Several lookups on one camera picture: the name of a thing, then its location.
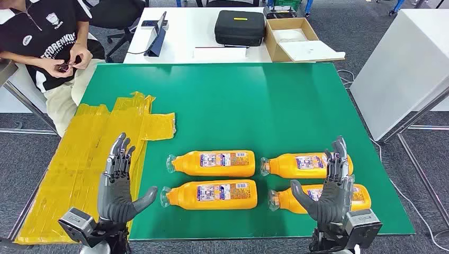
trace green table mat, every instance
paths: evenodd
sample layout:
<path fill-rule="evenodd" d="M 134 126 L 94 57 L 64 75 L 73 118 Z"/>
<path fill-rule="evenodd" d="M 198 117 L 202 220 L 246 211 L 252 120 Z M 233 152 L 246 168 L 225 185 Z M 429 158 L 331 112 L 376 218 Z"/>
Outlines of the green table mat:
<path fill-rule="evenodd" d="M 99 65 L 83 103 L 106 104 L 134 91 L 156 97 L 153 113 L 176 113 L 175 137 L 148 142 L 140 195 L 152 185 L 178 187 L 201 180 L 169 174 L 167 156 L 189 151 L 252 150 L 256 156 L 258 204 L 251 210 L 188 211 L 162 208 L 159 197 L 133 222 L 130 239 L 236 239 L 307 237 L 316 226 L 308 215 L 268 209 L 267 191 L 283 191 L 289 179 L 262 177 L 259 158 L 319 152 L 343 135 L 354 163 L 355 182 L 371 196 L 381 234 L 414 229 L 389 182 L 333 64 L 219 63 L 191 65 Z M 320 184 L 322 179 L 302 179 Z"/>

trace orange juice bottle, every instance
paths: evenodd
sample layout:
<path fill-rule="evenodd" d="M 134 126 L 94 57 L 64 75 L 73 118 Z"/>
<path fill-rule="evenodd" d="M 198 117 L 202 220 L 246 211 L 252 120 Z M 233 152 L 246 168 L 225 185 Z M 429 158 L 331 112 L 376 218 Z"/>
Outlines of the orange juice bottle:
<path fill-rule="evenodd" d="M 317 201 L 321 196 L 323 185 L 302 185 L 302 190 L 308 194 L 313 200 Z M 351 211 L 368 209 L 371 207 L 371 199 L 365 186 L 354 184 Z M 272 189 L 268 190 L 268 207 L 272 211 L 278 208 L 287 209 L 293 213 L 307 213 L 296 198 L 293 196 L 292 189 L 288 188 L 283 192 L 276 192 Z"/>
<path fill-rule="evenodd" d="M 192 151 L 183 156 L 169 155 L 166 165 L 170 173 L 181 171 L 191 176 L 250 177 L 256 169 L 254 153 L 247 150 Z"/>
<path fill-rule="evenodd" d="M 349 174 L 354 166 L 348 155 Z M 326 178 L 327 156 L 324 152 L 286 153 L 275 159 L 261 159 L 261 174 L 279 175 L 283 178 Z"/>
<path fill-rule="evenodd" d="M 178 205 L 188 210 L 251 209 L 257 205 L 256 182 L 218 180 L 190 182 L 178 188 L 164 187 L 160 203 L 162 207 Z"/>

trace yellow tape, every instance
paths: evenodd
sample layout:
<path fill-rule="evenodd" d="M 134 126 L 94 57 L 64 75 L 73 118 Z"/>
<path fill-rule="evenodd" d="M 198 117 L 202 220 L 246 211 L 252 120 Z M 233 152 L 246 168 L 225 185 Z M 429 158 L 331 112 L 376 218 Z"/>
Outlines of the yellow tape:
<path fill-rule="evenodd" d="M 112 143 L 122 132 L 126 132 L 131 145 L 136 146 L 130 169 L 130 189 L 131 196 L 137 198 L 146 140 L 172 138 L 175 115 L 151 115 L 151 103 L 155 98 L 144 97 L 138 92 L 133 95 L 131 98 L 117 98 L 111 113 L 105 105 L 79 106 L 15 243 L 72 242 L 57 221 L 73 206 L 98 218 L 100 174 L 104 171 Z"/>

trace black carrying case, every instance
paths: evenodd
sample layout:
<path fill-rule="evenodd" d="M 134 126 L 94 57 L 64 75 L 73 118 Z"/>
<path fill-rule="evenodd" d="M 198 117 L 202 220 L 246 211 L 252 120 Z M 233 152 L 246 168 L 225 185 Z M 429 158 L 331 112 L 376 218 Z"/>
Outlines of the black carrying case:
<path fill-rule="evenodd" d="M 259 12 L 220 11 L 215 24 L 219 44 L 256 47 L 262 44 L 264 15 Z"/>

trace gray carpet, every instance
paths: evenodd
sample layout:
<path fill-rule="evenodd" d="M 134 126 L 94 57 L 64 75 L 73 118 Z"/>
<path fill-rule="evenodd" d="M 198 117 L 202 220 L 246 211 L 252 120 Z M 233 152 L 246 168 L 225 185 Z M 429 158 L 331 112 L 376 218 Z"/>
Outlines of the gray carpet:
<path fill-rule="evenodd" d="M 412 6 L 407 0 L 403 8 Z M 338 51 L 346 52 L 346 60 L 335 62 L 337 69 L 348 69 L 357 74 L 372 50 L 382 38 L 394 17 L 388 11 L 395 1 L 367 2 L 366 0 L 315 0 L 309 21 L 318 37 Z M 151 7 L 174 7 L 175 0 L 151 0 Z M 195 7 L 195 1 L 183 2 L 185 7 Z M 300 5 L 303 15 L 304 3 Z M 106 35 L 116 31 L 91 28 L 91 32 L 108 51 L 113 45 L 106 42 Z M 112 59 L 122 62 L 128 44 L 119 49 Z M 24 128 L 44 128 L 29 114 L 0 114 L 0 128 L 23 122 Z M 421 121 L 427 124 L 449 125 L 449 113 L 429 113 Z M 440 199 L 449 209 L 449 188 L 445 159 L 449 133 L 444 131 L 408 130 L 404 133 Z M 46 166 L 51 160 L 58 137 L 38 135 L 0 134 L 0 236 L 6 237 L 33 192 Z M 425 191 L 414 167 L 397 138 L 382 147 L 383 164 L 398 187 L 421 211 L 434 232 L 446 229 L 443 221 Z M 429 237 L 425 225 L 416 212 L 401 199 L 412 221 L 416 235 L 377 237 L 371 248 L 363 253 L 444 253 L 437 249 Z M 303 253 L 310 239 L 266 239 L 238 241 L 178 241 L 131 242 L 133 253 Z M 449 247 L 448 239 L 438 239 Z M 0 253 L 78 253 L 77 244 L 35 246 L 31 250 L 0 249 Z"/>

